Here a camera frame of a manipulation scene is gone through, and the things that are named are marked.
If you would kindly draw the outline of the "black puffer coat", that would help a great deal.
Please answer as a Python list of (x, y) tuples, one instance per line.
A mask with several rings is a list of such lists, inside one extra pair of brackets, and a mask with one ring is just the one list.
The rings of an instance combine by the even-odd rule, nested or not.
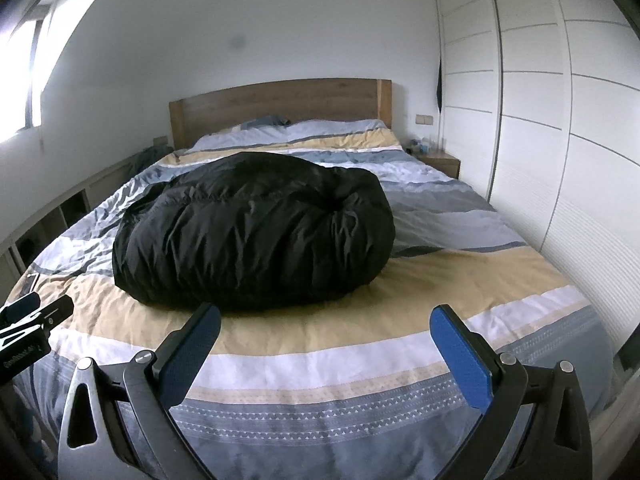
[(341, 299), (394, 240), (372, 172), (244, 152), (151, 185), (122, 216), (112, 268), (142, 304), (247, 313)]

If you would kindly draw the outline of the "dark clothes on shelf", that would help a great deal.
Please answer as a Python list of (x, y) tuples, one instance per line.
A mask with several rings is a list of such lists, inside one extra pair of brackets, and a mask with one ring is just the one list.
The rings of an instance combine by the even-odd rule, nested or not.
[(134, 178), (137, 174), (140, 174), (141, 171), (149, 168), (149, 166), (152, 166), (166, 155), (171, 154), (173, 151), (174, 148), (168, 144), (153, 145), (149, 148), (145, 148), (134, 158), (134, 162), (129, 170), (128, 178)]

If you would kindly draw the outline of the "white low shelf unit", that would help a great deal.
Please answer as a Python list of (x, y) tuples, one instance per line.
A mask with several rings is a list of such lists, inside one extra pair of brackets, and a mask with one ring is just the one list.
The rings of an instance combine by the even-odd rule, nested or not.
[(129, 156), (75, 184), (1, 239), (1, 302), (26, 268), (66, 229), (111, 196), (127, 180), (137, 156)]

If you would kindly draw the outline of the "wooden headboard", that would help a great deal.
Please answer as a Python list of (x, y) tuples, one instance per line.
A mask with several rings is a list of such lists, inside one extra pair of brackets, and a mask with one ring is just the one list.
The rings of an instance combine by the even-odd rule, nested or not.
[(175, 148), (190, 148), (206, 134), (269, 115), (292, 122), (379, 119), (390, 128), (393, 84), (367, 78), (270, 81), (190, 96), (168, 107)]

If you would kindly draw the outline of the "window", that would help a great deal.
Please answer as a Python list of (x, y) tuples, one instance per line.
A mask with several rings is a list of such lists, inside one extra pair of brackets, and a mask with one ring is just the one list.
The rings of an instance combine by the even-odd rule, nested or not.
[(1, 141), (41, 125), (40, 46), (53, 0), (41, 0), (1, 43)]

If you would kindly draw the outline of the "blue grey pillow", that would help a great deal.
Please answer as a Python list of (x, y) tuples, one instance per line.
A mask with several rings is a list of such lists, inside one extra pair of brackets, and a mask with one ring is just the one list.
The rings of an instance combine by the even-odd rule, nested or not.
[(241, 130), (262, 128), (262, 127), (286, 127), (291, 121), (280, 115), (268, 115), (242, 122), (240, 125)]

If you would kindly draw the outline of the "wooden nightstand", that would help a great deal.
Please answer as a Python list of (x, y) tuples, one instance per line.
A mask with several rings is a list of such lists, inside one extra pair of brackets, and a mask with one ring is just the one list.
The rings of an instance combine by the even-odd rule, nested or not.
[(447, 177), (453, 179), (459, 177), (461, 162), (452, 155), (445, 152), (433, 152), (431, 154), (419, 154), (416, 158), (425, 165), (446, 174)]

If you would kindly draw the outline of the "items on nightstand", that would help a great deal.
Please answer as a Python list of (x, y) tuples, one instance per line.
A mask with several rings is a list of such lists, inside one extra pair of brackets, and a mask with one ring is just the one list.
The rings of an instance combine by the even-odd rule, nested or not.
[(433, 151), (432, 144), (429, 140), (409, 139), (402, 144), (404, 150), (414, 157), (424, 157)]

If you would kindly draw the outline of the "white sliding wardrobe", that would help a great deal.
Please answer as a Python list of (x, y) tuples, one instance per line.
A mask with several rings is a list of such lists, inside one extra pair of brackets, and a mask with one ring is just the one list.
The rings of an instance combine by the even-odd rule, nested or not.
[(589, 299), (639, 328), (639, 39), (614, 0), (436, 0), (440, 136), (461, 177)]

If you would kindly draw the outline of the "wall socket plate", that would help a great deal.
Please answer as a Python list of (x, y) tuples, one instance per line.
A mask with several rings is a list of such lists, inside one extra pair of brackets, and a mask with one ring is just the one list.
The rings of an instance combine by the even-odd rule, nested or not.
[(431, 115), (416, 114), (416, 124), (432, 126), (434, 125), (434, 117)]

